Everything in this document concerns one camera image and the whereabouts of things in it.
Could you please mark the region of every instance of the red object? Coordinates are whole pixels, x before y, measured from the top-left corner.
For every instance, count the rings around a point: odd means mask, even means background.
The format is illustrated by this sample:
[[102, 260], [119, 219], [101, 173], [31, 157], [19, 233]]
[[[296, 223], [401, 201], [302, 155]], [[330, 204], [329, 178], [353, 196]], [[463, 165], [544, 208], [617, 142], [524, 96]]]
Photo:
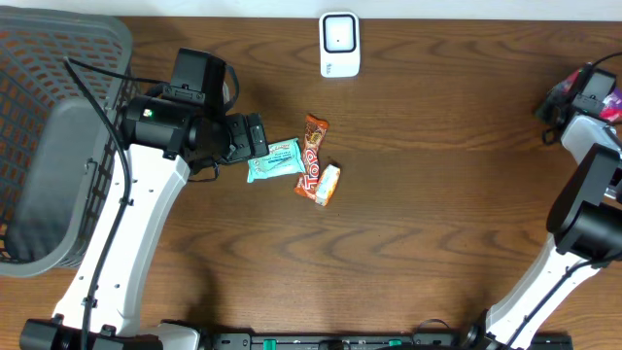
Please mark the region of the red object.
[[320, 179], [320, 161], [318, 151], [328, 131], [328, 122], [321, 121], [311, 115], [306, 117], [307, 125], [304, 132], [304, 148], [302, 162], [305, 173], [300, 175], [294, 192], [315, 200], [315, 190]]

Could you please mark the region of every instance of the wood grain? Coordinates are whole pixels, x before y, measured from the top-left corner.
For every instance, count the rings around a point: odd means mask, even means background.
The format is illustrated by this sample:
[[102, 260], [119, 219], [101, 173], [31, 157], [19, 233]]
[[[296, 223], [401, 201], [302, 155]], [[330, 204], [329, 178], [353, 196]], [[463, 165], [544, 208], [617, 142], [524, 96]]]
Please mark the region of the wood grain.
[[[361, 74], [319, 73], [316, 20], [127, 17], [138, 76], [168, 80], [180, 47], [232, 64], [236, 110], [270, 141], [330, 122], [320, 150], [343, 168], [332, 203], [295, 176], [246, 184], [247, 166], [188, 184], [155, 253], [145, 326], [179, 318], [260, 333], [411, 332], [468, 325], [534, 260], [575, 168], [544, 147], [532, 110], [582, 62], [619, 50], [619, 23], [363, 20]], [[620, 61], [608, 68], [620, 72]], [[49, 317], [73, 275], [0, 278], [0, 348]], [[622, 340], [622, 270], [589, 281], [546, 322], [576, 349]]]

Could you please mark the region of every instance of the teal snack wrapper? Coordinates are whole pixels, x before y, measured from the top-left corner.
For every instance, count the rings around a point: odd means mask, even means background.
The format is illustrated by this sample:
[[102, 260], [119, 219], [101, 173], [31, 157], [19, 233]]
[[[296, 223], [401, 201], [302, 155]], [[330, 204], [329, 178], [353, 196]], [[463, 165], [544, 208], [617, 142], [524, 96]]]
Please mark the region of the teal snack wrapper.
[[256, 179], [304, 172], [297, 138], [268, 145], [268, 150], [269, 155], [249, 160], [249, 184]]

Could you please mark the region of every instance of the white wall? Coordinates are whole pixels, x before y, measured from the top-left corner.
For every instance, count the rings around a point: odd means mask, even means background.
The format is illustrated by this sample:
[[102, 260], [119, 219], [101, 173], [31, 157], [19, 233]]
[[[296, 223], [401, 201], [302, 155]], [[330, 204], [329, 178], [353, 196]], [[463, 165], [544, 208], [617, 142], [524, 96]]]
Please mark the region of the white wall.
[[0, 0], [1, 5], [115, 16], [622, 20], [622, 0]]

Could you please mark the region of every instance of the gray plastic basket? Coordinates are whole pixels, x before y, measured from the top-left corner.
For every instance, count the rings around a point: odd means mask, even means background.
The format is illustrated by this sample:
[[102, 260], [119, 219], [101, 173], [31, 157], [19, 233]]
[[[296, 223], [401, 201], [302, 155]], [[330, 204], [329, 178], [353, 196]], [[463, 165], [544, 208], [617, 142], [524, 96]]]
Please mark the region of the gray plastic basket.
[[[103, 207], [114, 147], [63, 56], [131, 74], [117, 19], [0, 7], [0, 274], [82, 261]], [[138, 86], [75, 67], [108, 118]]]

